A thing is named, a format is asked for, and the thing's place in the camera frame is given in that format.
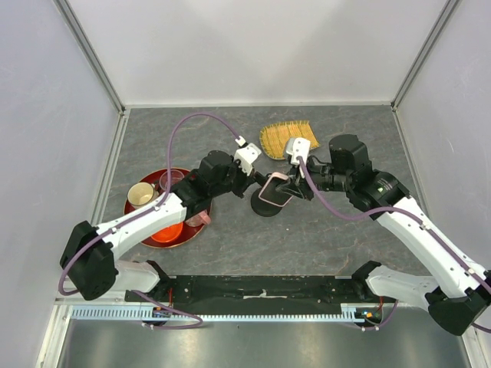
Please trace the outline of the pink smartphone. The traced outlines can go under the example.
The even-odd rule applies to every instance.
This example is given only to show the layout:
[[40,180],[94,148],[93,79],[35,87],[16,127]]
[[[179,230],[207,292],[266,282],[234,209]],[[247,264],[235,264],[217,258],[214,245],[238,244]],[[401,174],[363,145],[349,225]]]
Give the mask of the pink smartphone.
[[258,197],[261,201],[279,208],[284,207],[292,199],[292,195],[282,192],[281,189],[287,185],[289,177],[280,172],[272,173],[260,189]]

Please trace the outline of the black phone stand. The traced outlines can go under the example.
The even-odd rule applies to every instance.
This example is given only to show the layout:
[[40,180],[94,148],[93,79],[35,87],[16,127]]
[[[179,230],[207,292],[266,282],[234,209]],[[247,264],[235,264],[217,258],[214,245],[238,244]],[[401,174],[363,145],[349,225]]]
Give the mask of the black phone stand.
[[261,201],[258,197],[259,191],[261,188],[258,188],[257,190],[254,191],[252,194],[250,204],[252,207],[252,210],[257,214],[262,217],[272,217],[280,213],[282,208],[269,205],[263,201]]

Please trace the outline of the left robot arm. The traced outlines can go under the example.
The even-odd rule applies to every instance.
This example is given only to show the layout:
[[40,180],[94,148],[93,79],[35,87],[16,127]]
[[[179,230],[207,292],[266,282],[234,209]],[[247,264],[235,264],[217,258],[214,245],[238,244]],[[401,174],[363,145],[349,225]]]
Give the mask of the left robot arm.
[[242,197],[257,179],[254,163],[260,154],[252,143],[233,155],[213,150],[198,168],[146,205],[110,222],[75,225],[60,259],[59,293],[81,294],[92,301],[119,286],[136,288],[151,301],[164,299],[169,288],[160,272],[149,262],[121,261],[121,255],[158,231],[208,209],[215,197],[229,192]]

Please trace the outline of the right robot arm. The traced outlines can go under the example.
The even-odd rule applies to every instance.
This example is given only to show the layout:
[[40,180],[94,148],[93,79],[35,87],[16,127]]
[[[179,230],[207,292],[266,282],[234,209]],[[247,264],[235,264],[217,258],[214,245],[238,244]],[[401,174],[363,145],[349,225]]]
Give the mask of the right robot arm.
[[348,221],[373,219],[395,235],[430,272],[420,277],[369,261],[353,275],[351,292],[359,301],[389,297],[427,311],[446,332],[461,336],[490,306],[490,272],[455,246],[431,222],[409,190],[394,175],[376,170],[357,136],[342,134],[329,143],[331,160],[310,154],[310,141],[291,138],[284,155],[292,165],[282,192],[317,197],[331,213],[323,192],[344,192],[359,210]]

